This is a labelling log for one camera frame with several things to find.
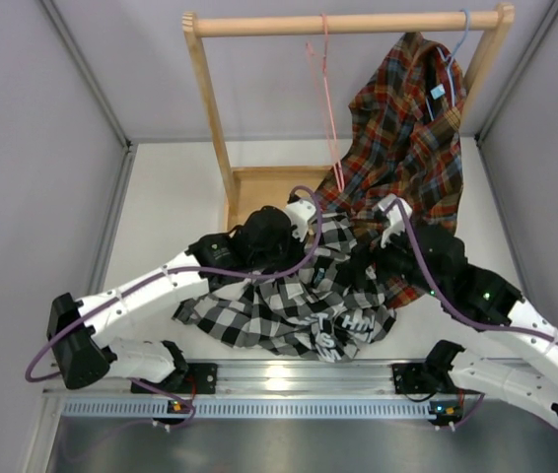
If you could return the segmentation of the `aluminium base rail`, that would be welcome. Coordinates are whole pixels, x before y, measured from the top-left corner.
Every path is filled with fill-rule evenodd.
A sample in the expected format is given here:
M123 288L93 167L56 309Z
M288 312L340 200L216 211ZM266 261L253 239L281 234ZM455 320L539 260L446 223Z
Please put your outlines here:
M419 360L361 360L324 364L289 360L204 360L192 362L175 394L232 398L386 397L403 371Z

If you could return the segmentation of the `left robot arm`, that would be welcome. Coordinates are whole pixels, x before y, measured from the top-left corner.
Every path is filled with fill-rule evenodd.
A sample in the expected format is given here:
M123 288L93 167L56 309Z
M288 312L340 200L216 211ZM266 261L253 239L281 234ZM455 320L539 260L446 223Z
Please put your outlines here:
M166 393L185 385L188 364L171 341L140 341L130 333L190 300L240 282L244 275L291 268L304 256L314 206L265 206L228 233L206 235L160 268L116 289L74 300L57 297L47 337L65 386L104 378L139 378Z

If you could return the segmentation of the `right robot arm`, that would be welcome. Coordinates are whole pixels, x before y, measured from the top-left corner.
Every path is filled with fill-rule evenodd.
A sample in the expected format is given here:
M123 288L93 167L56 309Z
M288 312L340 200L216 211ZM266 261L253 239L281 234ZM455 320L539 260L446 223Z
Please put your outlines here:
M379 281L398 277L440 301L456 321L511 350L530 372L483 359L472 349L441 340L420 375L435 391L475 391L516 406L558 430L558 328L499 274L469 263L462 240L439 226L362 243L350 253L353 281L368 269Z

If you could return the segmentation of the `black white checked shirt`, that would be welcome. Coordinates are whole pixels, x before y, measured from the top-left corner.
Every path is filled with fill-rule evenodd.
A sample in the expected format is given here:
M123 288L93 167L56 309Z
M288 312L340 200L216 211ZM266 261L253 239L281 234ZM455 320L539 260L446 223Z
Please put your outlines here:
M314 257L297 273L251 282L234 299L210 294L187 301L174 319L233 348L350 362L362 348L381 341L395 322L373 268L367 268L361 289L339 273L357 243L346 215L326 213Z

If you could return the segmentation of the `pink wire hanger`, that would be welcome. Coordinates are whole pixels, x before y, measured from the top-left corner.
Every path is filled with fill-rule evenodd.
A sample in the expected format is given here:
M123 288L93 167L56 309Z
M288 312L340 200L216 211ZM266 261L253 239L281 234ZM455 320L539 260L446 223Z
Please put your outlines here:
M329 48L329 26L325 14L320 14L323 33L322 55L317 55L313 44L306 43L306 54L313 77L314 89L320 106L322 125L328 153L331 159L332 171L336 187L339 191L345 189L345 178L342 170L341 157L338 146L337 127L334 117L331 93L328 81L327 57Z

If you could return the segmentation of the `red brown plaid shirt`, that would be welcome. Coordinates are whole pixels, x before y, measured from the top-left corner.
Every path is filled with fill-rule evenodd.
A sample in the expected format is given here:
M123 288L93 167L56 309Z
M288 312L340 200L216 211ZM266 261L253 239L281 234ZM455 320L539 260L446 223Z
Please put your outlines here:
M328 173L315 192L321 208L314 220L319 240L323 215L342 213L356 240L380 243L384 225L374 217L374 207L389 194L412 208L404 219L407 233L439 226L455 236L463 190L459 126L464 105L434 121L428 117L424 77L434 43L418 33L404 34L350 103L353 140L341 161L345 189L339 191ZM425 293L398 278L383 285L385 305L393 311Z

